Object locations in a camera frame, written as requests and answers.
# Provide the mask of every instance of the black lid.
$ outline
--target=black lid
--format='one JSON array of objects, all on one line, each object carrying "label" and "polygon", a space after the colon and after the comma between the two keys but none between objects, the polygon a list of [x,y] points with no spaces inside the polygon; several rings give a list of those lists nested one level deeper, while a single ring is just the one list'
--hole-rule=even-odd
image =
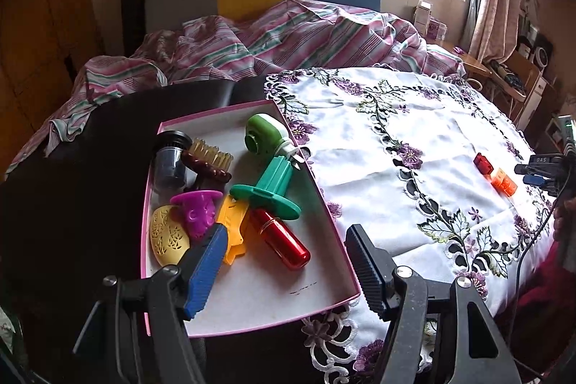
[{"label": "black lid", "polygon": [[154,154],[156,154],[158,150],[166,146],[175,146],[182,150],[187,150],[191,145],[192,139],[190,139],[190,137],[188,137],[184,132],[164,131],[156,136],[153,151]]}]

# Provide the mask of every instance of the hand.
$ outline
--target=hand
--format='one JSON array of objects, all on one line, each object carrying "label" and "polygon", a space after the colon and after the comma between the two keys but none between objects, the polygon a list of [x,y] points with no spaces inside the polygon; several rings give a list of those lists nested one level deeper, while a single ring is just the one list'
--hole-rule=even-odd
[{"label": "hand", "polygon": [[570,226],[569,220],[576,212],[576,197],[564,201],[554,209],[554,239],[558,241],[566,226]]}]

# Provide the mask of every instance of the person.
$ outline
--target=person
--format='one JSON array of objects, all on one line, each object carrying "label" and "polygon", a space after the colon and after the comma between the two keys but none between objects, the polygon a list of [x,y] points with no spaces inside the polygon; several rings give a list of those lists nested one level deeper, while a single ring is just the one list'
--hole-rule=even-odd
[{"label": "person", "polygon": [[[548,256],[522,287],[510,343],[512,355],[535,371],[545,374],[560,357],[576,329],[576,275],[557,262],[558,239],[576,212],[576,197],[554,210],[554,240]],[[513,304],[494,320],[503,336],[508,335]],[[518,367],[522,382],[534,376]]]}]

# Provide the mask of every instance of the yellow plastic toy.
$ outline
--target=yellow plastic toy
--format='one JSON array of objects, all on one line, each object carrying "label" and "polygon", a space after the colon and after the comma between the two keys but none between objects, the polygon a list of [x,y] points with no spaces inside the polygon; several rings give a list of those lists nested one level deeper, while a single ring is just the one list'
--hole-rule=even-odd
[{"label": "yellow plastic toy", "polygon": [[179,222],[177,205],[163,205],[154,211],[150,220],[150,244],[162,267],[180,262],[190,247],[190,240]]},{"label": "yellow plastic toy", "polygon": [[228,194],[216,217],[216,222],[222,223],[228,229],[228,249],[224,255],[224,262],[228,265],[232,265],[236,256],[241,256],[246,252],[240,227],[247,211],[247,200],[236,200]]}]

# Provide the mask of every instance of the striped blanket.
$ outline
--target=striped blanket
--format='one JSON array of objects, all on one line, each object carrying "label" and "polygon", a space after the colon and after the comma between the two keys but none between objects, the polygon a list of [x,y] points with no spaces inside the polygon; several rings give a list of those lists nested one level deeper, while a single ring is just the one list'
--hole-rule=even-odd
[{"label": "striped blanket", "polygon": [[427,45],[392,14],[311,0],[284,0],[258,20],[212,16],[181,31],[148,35],[129,58],[98,56],[74,82],[71,98],[31,137],[8,175],[48,137],[45,155],[80,134],[92,110],[123,95],[188,80],[244,77],[311,67],[385,65],[429,76],[462,77],[460,58]]}]

